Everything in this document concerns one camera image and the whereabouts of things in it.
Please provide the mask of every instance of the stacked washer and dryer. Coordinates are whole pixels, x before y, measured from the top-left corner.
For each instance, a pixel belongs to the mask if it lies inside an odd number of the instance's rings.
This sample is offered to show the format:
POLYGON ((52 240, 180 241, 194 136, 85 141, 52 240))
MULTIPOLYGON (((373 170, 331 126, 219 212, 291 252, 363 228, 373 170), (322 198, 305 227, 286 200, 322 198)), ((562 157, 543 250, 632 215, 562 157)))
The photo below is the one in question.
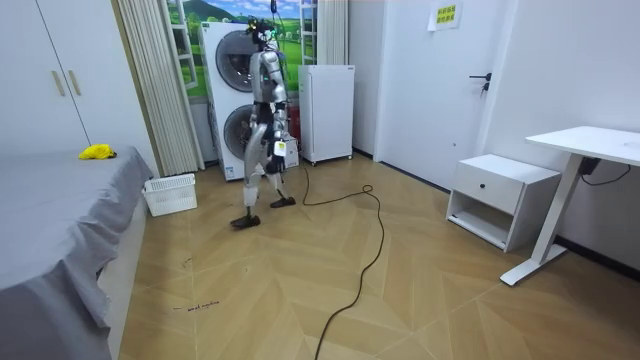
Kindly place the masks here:
POLYGON ((244 148, 251 135, 249 62, 256 46, 246 27, 221 22, 204 22, 200 27, 207 92, 213 105, 214 141, 227 181, 244 177, 244 148))

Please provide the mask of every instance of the mini fridge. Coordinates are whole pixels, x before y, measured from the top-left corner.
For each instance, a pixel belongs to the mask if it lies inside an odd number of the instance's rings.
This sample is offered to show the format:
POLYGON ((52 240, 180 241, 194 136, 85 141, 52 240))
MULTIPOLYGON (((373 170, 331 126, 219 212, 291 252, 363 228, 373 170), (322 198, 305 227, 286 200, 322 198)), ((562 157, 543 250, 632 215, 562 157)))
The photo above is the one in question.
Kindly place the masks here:
POLYGON ((302 157, 317 161, 353 152, 353 65, 303 65, 298 71, 302 157))

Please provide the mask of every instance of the gray bed sheet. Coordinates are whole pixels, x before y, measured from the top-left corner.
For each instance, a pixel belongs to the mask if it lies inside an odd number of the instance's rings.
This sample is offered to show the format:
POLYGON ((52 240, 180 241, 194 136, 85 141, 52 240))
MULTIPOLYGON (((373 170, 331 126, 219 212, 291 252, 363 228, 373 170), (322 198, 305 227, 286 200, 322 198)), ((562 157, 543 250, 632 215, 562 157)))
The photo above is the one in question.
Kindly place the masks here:
POLYGON ((117 256, 144 181, 135 148, 0 156, 0 359, 110 359, 96 272, 117 256))

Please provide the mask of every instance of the curtain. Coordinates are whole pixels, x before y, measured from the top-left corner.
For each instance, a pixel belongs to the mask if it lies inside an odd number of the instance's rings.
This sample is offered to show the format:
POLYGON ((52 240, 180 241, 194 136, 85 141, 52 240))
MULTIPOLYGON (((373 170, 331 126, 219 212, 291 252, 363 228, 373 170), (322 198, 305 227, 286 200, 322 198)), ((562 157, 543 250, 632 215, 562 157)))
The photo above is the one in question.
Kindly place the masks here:
POLYGON ((164 0, 118 0, 164 175, 204 169, 164 0))
POLYGON ((318 65, 349 63, 349 2, 318 0, 318 65))

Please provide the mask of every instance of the yellow cloth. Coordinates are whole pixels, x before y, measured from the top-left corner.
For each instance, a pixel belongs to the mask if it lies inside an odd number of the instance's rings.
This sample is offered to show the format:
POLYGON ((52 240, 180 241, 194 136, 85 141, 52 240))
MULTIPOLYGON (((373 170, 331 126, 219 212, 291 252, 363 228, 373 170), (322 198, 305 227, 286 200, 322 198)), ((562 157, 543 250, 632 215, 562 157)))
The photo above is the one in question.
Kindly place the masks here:
POLYGON ((95 144, 84 149, 83 152, 78 155, 80 160, 89 159, 110 159, 116 157, 116 152, 111 149, 111 146, 107 144, 95 144))

